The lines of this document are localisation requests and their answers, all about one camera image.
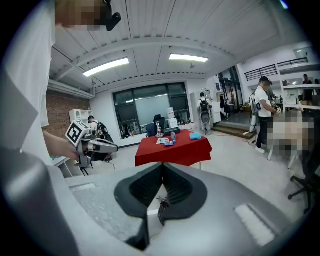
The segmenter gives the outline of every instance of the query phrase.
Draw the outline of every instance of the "ceiling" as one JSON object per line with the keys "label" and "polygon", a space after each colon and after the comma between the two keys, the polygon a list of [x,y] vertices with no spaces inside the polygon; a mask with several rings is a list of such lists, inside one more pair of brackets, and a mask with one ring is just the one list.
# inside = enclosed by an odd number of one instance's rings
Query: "ceiling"
{"label": "ceiling", "polygon": [[[150,80],[208,78],[303,39],[278,0],[113,0],[111,5],[122,17],[111,32],[56,28],[52,80],[101,92]],[[209,60],[169,60],[171,53]],[[128,65],[83,75],[125,57]]]}

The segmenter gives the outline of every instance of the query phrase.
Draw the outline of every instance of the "black chair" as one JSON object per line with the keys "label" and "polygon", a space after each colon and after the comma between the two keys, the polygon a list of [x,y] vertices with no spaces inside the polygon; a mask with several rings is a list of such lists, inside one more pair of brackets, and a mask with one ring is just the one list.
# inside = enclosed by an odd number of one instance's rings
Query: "black chair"
{"label": "black chair", "polygon": [[166,119],[164,117],[161,117],[160,114],[157,114],[156,116],[154,116],[153,123],[154,123],[155,134],[157,134],[157,122],[159,122],[161,132],[164,133]]}
{"label": "black chair", "polygon": [[297,192],[290,194],[288,199],[291,200],[296,195],[301,194],[306,191],[307,193],[307,202],[308,206],[304,209],[304,214],[306,214],[311,209],[311,194],[315,194],[315,199],[319,197],[320,194],[320,176],[318,176],[315,172],[318,170],[320,166],[320,143],[314,147],[311,152],[304,152],[302,156],[302,167],[303,173],[305,175],[305,179],[298,178],[296,176],[292,176],[290,181],[296,181],[303,186],[302,189]]}

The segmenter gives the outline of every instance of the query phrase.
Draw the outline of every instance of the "floor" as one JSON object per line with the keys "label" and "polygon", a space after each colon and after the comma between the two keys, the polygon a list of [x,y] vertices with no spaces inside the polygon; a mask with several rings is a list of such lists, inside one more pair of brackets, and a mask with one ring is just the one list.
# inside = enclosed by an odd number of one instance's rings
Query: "floor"
{"label": "floor", "polygon": [[250,126],[250,112],[232,114],[229,120],[223,120],[226,123],[237,123]]}
{"label": "floor", "polygon": [[[289,170],[289,158],[273,154],[267,160],[269,150],[265,154],[255,151],[242,138],[212,132],[207,136],[212,145],[211,160],[202,162],[202,170],[232,178],[254,191],[262,198],[281,210],[292,222],[303,215],[306,207],[306,196],[297,195],[288,200],[288,195],[299,189],[296,183],[290,182],[290,177],[304,177],[302,165],[296,160]],[[94,162],[94,169],[87,169],[90,175],[122,172],[135,166],[137,146],[121,148],[113,155],[113,165],[106,162]],[[192,167],[199,169],[199,163]]]}

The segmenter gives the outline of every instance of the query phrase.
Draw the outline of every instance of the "red tablecloth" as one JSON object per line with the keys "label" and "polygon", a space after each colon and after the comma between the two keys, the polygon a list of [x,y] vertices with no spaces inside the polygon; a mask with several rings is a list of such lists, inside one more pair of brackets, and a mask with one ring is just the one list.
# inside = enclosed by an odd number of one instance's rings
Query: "red tablecloth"
{"label": "red tablecloth", "polygon": [[211,160],[212,147],[206,137],[190,139],[190,131],[182,130],[176,135],[173,146],[157,144],[157,137],[142,139],[135,155],[135,166],[152,162],[175,163],[191,166],[201,161]]}

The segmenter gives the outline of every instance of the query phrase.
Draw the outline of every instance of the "white sneaker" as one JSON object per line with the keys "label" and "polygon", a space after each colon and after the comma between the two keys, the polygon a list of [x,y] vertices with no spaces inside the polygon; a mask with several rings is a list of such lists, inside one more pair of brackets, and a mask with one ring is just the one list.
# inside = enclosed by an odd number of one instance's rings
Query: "white sneaker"
{"label": "white sneaker", "polygon": [[261,154],[266,153],[266,151],[264,151],[262,148],[255,147],[255,150],[258,151]]}

